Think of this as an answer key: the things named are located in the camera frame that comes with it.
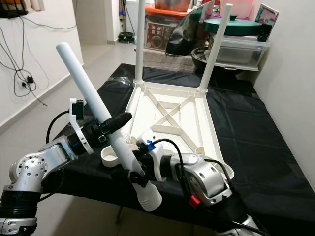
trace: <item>tiled floor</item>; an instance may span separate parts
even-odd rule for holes
[[[121,63],[135,64],[133,45],[116,44],[86,67],[86,72],[98,89]],[[48,108],[38,104],[0,136],[0,188],[8,184],[10,165],[25,154],[36,152],[44,143],[47,127],[58,113],[68,109],[69,98],[82,98],[71,80],[44,100]],[[67,119],[54,125],[55,136]],[[38,227],[34,236],[127,236],[182,235],[189,236],[190,224],[155,217],[125,209],[120,225],[115,225],[119,207],[85,198],[55,194],[38,205]],[[211,236],[212,231],[193,228],[195,236]]]
[[[81,45],[82,57],[85,67],[89,67],[93,64],[98,58],[100,58],[104,53],[111,49],[114,45],[105,44],[105,45]]]

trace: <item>red button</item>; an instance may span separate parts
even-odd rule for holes
[[[189,204],[195,209],[197,210],[199,204],[201,203],[201,201],[194,195],[191,195],[190,199],[189,199]]]

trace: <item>white pvc pipe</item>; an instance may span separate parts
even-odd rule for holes
[[[226,4],[225,5],[225,11],[224,11],[224,14],[223,14],[221,21],[220,21],[220,25],[219,25],[219,28],[218,28],[218,31],[216,34],[216,39],[215,39],[213,46],[211,48],[210,55],[209,55],[209,58],[207,60],[207,65],[206,65],[205,71],[203,72],[200,85],[197,88],[199,91],[202,91],[202,92],[208,91],[208,84],[209,84],[209,81],[211,78],[213,67],[215,66],[215,63],[217,60],[217,56],[219,53],[219,49],[220,49],[221,42],[222,42],[222,39],[224,36],[224,32],[225,32],[225,29],[226,29],[226,26],[227,26],[227,23],[228,23],[228,20],[230,17],[232,7],[233,7],[232,4]]]
[[[76,82],[77,87],[84,96],[98,122],[103,123],[107,119],[111,118],[109,111],[98,95],[96,89],[94,88],[93,84],[88,78],[88,75],[85,73],[69,44],[59,44],[57,46],[57,51],[63,59],[63,62],[65,63],[71,76]],[[135,158],[121,132],[117,130],[116,132],[108,135],[108,138],[109,143],[116,153],[123,168],[126,170],[138,172],[139,174],[143,175],[144,172],[141,169],[139,162]],[[153,185],[151,182],[148,182],[144,188],[138,184],[133,184],[133,187],[136,190],[138,200],[145,211],[153,211],[159,207],[162,202],[162,196],[158,192],[158,189],[155,185]]]
[[[145,10],[146,1],[139,0],[138,13],[138,32],[137,32],[137,52],[136,52],[136,71],[133,82],[135,84],[142,84],[142,69],[143,69],[143,47],[144,47],[144,24],[145,24]]]
[[[131,134],[132,126],[133,126],[134,119],[136,116],[136,111],[137,111],[137,107],[139,104],[140,95],[141,95],[141,87],[135,88],[135,90],[132,93],[132,97],[130,98],[130,101],[129,101],[127,108],[126,108],[126,112],[130,112],[132,114],[132,118],[130,121],[128,121],[127,124],[125,124],[120,129],[120,131],[121,131],[121,133],[122,133],[122,135],[123,135],[123,137],[127,143],[129,143],[129,141],[130,141],[130,134]]]
[[[69,44],[59,44],[57,46],[57,51],[59,52],[63,62],[68,68],[71,76],[76,82],[80,92],[84,96],[98,122],[103,123],[104,121],[111,118],[109,111],[107,110],[102,99],[99,97],[96,89],[94,88],[93,84],[88,78],[88,75],[85,73]],[[143,173],[139,162],[136,160],[119,130],[109,135],[109,142],[125,169],[136,171],[140,174]]]

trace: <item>blue clip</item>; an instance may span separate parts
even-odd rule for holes
[[[155,149],[156,148],[156,146],[154,146],[153,144],[152,144],[152,141],[150,141],[150,140],[147,140],[147,146],[148,146],[148,150],[149,151],[152,151],[153,149]]]

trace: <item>white bracket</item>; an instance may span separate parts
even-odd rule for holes
[[[145,129],[145,131],[138,137],[138,141],[141,143],[144,143],[146,145],[150,145],[148,141],[154,141],[155,135],[151,129]],[[149,155],[153,159],[153,164],[154,164],[154,174],[157,178],[157,181],[159,182],[164,182],[166,181],[166,178],[163,178],[160,172],[160,163],[161,159],[164,155],[164,148],[162,144],[155,144],[154,145],[156,148],[149,151]]]
[[[69,106],[69,121],[70,124],[72,125],[75,133],[77,134],[78,138],[80,139],[83,147],[85,148],[85,150],[87,151],[88,154],[92,154],[93,153],[93,149],[91,148],[91,146],[89,145],[88,141],[86,140],[86,138],[84,137],[82,131],[81,131],[81,127],[79,126],[78,122],[77,122],[77,116],[74,115],[72,112],[72,105],[77,103],[77,99],[76,98],[71,98],[70,99],[70,106]]]

